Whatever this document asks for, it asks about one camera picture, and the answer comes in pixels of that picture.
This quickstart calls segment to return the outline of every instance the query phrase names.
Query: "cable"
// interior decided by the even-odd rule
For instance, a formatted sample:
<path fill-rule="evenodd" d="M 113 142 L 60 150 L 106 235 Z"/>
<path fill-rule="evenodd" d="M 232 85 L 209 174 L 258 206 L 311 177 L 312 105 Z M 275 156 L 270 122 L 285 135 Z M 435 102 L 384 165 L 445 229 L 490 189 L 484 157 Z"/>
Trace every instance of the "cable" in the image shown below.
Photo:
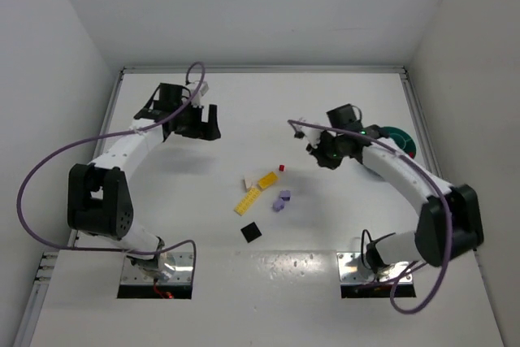
<path fill-rule="evenodd" d="M 357 132 L 350 132 L 348 130 L 338 129 L 338 128 L 329 128 L 327 126 L 322 125 L 314 125 L 314 124 L 308 124 L 306 122 L 301 121 L 295 121 L 293 119 L 290 119 L 288 121 L 289 125 L 296 131 L 296 125 L 298 126 L 306 126 L 307 128 L 314 128 L 318 130 L 328 131 L 328 132 L 335 132 L 339 134 L 345 134 L 347 136 L 350 136 L 352 138 L 357 138 L 358 140 L 368 141 L 370 143 L 374 143 L 376 145 L 382 146 L 386 150 L 389 150 L 398 158 L 400 158 L 402 161 L 404 161 L 410 168 L 412 168 L 414 171 L 416 171 L 430 186 L 431 188 L 436 192 L 436 194 L 439 196 L 440 202 L 442 203 L 442 207 L 444 209 L 444 215 L 446 217 L 446 242 L 444 244 L 444 255 L 442 259 L 442 264 L 440 266 L 440 272 L 437 276 L 437 280 L 435 281 L 433 287 L 431 288 L 430 292 L 427 294 L 426 298 L 417 305 L 416 307 L 412 309 L 402 309 L 399 306 L 397 306 L 395 302 L 395 291 L 397 289 L 397 284 L 399 283 L 399 280 L 396 280 L 394 282 L 394 289 L 393 294 L 391 292 L 390 294 L 390 302 L 392 306 L 400 313 L 402 314 L 416 314 L 423 310 L 433 299 L 433 297 L 437 294 L 439 291 L 440 286 L 442 285 L 442 281 L 444 280 L 444 277 L 446 276 L 446 271 L 448 270 L 448 264 L 449 264 L 449 258 L 452 253 L 452 239 L 453 239 L 453 225 L 452 225 L 452 213 L 449 209 L 448 201 L 446 200 L 446 197 L 442 194 L 442 191 L 439 189 L 439 186 L 433 181 L 433 179 L 412 159 L 405 156 L 402 152 L 399 150 L 396 150 L 392 148 L 390 145 L 386 145 L 385 143 L 376 140 L 372 137 L 363 135 L 361 133 Z M 413 271 L 416 271 L 418 267 L 416 267 L 414 270 L 407 271 L 408 273 L 411 273 Z"/>
<path fill-rule="evenodd" d="M 198 81 L 200 82 L 200 80 L 189 81 L 189 74 L 188 73 L 186 73 L 186 78 L 185 78 L 184 81 L 185 81 L 184 82 L 185 85 L 190 85 L 190 84 L 198 82 Z"/>
<path fill-rule="evenodd" d="M 157 288 L 157 281 L 158 280 L 154 280 L 154 292 L 157 293 L 159 296 L 161 296 L 162 298 L 173 298 L 173 295 L 170 293 L 170 292 L 165 292 L 163 293 L 162 291 L 160 291 L 158 288 Z"/>
<path fill-rule="evenodd" d="M 122 132 L 107 133 L 107 134 L 102 134 L 100 136 L 88 137 L 83 140 L 78 140 L 78 141 L 72 142 L 71 144 L 62 146 L 61 148 L 55 150 L 54 152 L 52 152 L 51 154 L 49 154 L 48 156 L 43 158 L 36 166 L 34 166 L 34 168 L 27 174 L 27 176 L 25 176 L 24 180 L 22 181 L 22 184 L 19 187 L 18 195 L 16 196 L 16 214 L 18 215 L 18 220 L 19 220 L 20 224 L 22 225 L 22 228 L 24 228 L 24 230 L 29 234 L 29 236 L 31 236 L 34 240 L 39 241 L 43 245 L 47 245 L 48 247 L 55 248 L 55 249 L 64 249 L 64 250 L 70 250 L 70 251 L 124 252 L 126 254 L 153 255 L 153 256 L 162 254 L 164 252 L 168 252 L 172 249 L 175 249 L 177 247 L 190 243 L 193 246 L 193 271 L 192 271 L 192 280 L 191 280 L 191 285 L 193 287 L 193 277 L 195 275 L 195 262 L 197 259 L 197 247 L 195 245 L 195 241 L 193 241 L 191 239 L 184 240 L 184 241 L 181 241 L 180 243 L 171 245 L 169 247 L 166 247 L 161 250 L 154 251 L 154 252 L 127 251 L 127 250 L 118 249 L 118 248 L 96 248 L 96 247 L 75 247 L 75 246 L 69 247 L 68 245 L 60 245 L 60 244 L 53 243 L 52 241 L 48 241 L 48 240 L 44 239 L 43 237 L 38 236 L 31 229 L 31 227 L 28 226 L 27 221 L 25 220 L 25 217 L 24 217 L 24 213 L 22 211 L 22 198 L 24 196 L 24 192 L 25 192 L 25 189 L 27 188 L 28 182 L 31 180 L 31 178 L 34 176 L 34 174 L 36 174 L 37 171 L 44 164 L 49 162 L 49 160 L 58 156 L 62 152 L 65 152 L 66 150 L 74 148 L 75 146 L 86 144 L 88 142 L 105 140 L 107 138 L 112 138 L 112 137 L 127 136 L 127 135 L 133 134 L 135 132 L 147 132 L 150 129 L 156 128 L 157 126 L 162 126 L 166 122 L 169 122 L 172 119 L 174 119 L 180 112 L 182 112 L 182 110 L 184 110 L 190 104 L 190 102 L 193 100 L 195 95 L 197 95 L 198 91 L 202 87 L 202 82 L 204 81 L 204 78 L 206 76 L 206 66 L 204 65 L 204 63 L 202 63 L 200 61 L 197 61 L 189 66 L 188 70 L 186 71 L 186 80 L 189 78 L 191 71 L 196 66 L 199 66 L 201 68 L 201 79 L 199 80 L 197 87 L 193 91 L 193 94 L 191 94 L 189 96 L 189 98 L 181 106 L 179 106 L 179 108 L 177 110 L 175 110 L 173 113 L 171 113 L 168 117 L 161 119 L 160 121 L 158 121 L 155 124 L 144 126 L 143 128 L 139 128 L 139 129 L 135 129 L 135 130 L 125 130 Z"/>
<path fill-rule="evenodd" d="M 361 257 L 361 264 L 368 270 L 371 268 L 368 267 L 365 263 L 365 235 L 368 236 L 368 240 L 370 240 L 370 243 L 372 240 L 372 235 L 370 232 L 368 232 L 368 229 L 363 229 L 363 232 L 361 232 L 361 251 L 360 251 L 360 257 Z"/>

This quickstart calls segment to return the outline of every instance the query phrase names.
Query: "robotic arm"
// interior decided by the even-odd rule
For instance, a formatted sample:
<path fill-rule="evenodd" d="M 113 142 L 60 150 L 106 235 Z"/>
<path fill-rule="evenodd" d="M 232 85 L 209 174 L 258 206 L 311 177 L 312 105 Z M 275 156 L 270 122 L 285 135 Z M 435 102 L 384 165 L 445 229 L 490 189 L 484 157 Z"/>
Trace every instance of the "robotic arm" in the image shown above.
<path fill-rule="evenodd" d="M 328 111 L 327 117 L 333 128 L 378 139 L 398 150 L 396 143 L 379 126 L 363 127 L 357 118 L 355 106 L 350 104 Z M 424 261 L 434 267 L 442 264 L 446 243 L 446 218 L 440 199 L 433 193 L 424 179 L 403 159 L 380 145 L 354 139 L 345 134 L 332 135 L 316 128 L 293 125 L 296 138 L 306 137 L 307 151 L 316 158 L 320 167 L 336 169 L 344 157 L 355 158 L 360 164 L 382 176 L 401 193 L 418 215 L 415 231 L 390 233 L 372 241 L 366 247 L 366 275 L 380 271 L 401 262 Z M 483 243 L 483 228 L 480 219 L 479 202 L 476 192 L 467 184 L 455 187 L 453 184 L 424 170 L 439 187 L 448 201 L 453 214 L 453 243 L 450 260 Z"/>
<path fill-rule="evenodd" d="M 161 83 L 149 101 L 134 116 L 131 135 L 121 137 L 104 154 L 89 164 L 76 164 L 69 172 L 67 221 L 70 228 L 91 236 L 100 236 L 128 251 L 154 252 L 163 240 L 147 232 L 133 216 L 128 181 L 137 167 L 157 145 L 172 133 L 183 137 L 213 141 L 220 138 L 217 106 L 209 105 L 208 120 L 202 122 L 201 98 L 208 85 L 203 82 L 198 94 L 172 121 L 146 132 L 138 129 L 156 124 L 182 105 L 183 92 L 193 91 L 181 85 Z M 161 271 L 159 255 L 131 254 L 134 266 L 153 276 Z"/>

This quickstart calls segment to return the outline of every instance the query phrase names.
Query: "white table surface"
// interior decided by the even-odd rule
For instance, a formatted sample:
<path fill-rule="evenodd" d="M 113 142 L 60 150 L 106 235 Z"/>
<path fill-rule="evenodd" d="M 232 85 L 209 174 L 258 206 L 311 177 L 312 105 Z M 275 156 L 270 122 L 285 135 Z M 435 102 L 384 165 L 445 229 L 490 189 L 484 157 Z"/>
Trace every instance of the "white table surface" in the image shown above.
<path fill-rule="evenodd" d="M 183 79 L 125 75 L 110 131 L 126 128 L 158 83 Z M 206 80 L 205 104 L 219 105 L 222 139 L 170 137 L 129 184 L 134 215 L 148 230 L 167 245 L 197 242 L 193 299 L 116 299 L 122 254 L 62 251 L 31 346 L 502 345 L 472 253 L 450 263 L 439 293 L 415 316 L 398 314 L 387 299 L 340 298 L 336 251 L 358 250 L 363 228 L 373 237 L 403 232 L 417 216 L 353 160 L 318 168 L 286 120 L 327 124 L 326 111 L 351 102 L 366 126 L 396 126 L 417 140 L 399 75 L 210 73 Z M 279 164 L 287 168 L 279 182 L 244 216 L 233 212 L 245 194 L 242 176 Z M 275 213 L 281 189 L 292 199 Z M 240 229 L 253 221 L 262 237 L 247 244 Z M 78 244 L 105 245 L 87 236 Z M 400 303 L 417 305 L 437 272 L 417 273 L 418 298 Z"/>

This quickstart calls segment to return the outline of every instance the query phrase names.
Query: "white wall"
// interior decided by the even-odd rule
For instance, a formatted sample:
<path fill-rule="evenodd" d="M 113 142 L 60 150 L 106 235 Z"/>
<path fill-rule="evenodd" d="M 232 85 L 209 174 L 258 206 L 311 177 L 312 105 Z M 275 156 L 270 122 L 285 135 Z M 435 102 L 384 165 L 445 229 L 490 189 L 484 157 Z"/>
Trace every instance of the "white wall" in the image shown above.
<path fill-rule="evenodd" d="M 107 61 L 396 64 L 439 0 L 71 0 Z"/>
<path fill-rule="evenodd" d="M 0 0 L 0 345 L 14 340 L 43 247 L 20 227 L 24 174 L 64 143 L 99 132 L 115 80 L 68 0 Z M 93 145 L 58 158 L 25 198 L 30 224 L 65 243 L 67 169 Z"/>
<path fill-rule="evenodd" d="M 479 194 L 497 319 L 520 345 L 520 1 L 444 0 L 410 75 L 445 176 Z"/>

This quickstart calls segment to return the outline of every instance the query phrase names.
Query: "red cable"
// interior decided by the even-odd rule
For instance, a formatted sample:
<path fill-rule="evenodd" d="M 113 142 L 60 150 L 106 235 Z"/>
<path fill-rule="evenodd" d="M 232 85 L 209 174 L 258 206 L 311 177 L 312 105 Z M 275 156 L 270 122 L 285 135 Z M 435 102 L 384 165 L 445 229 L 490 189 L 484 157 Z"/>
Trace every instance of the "red cable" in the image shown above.
<path fill-rule="evenodd" d="M 170 292 L 161 292 L 158 288 L 157 288 L 157 281 L 155 280 L 154 281 L 154 292 L 156 292 L 159 296 L 161 296 L 162 298 L 173 298 L 173 296 L 171 295 Z"/>

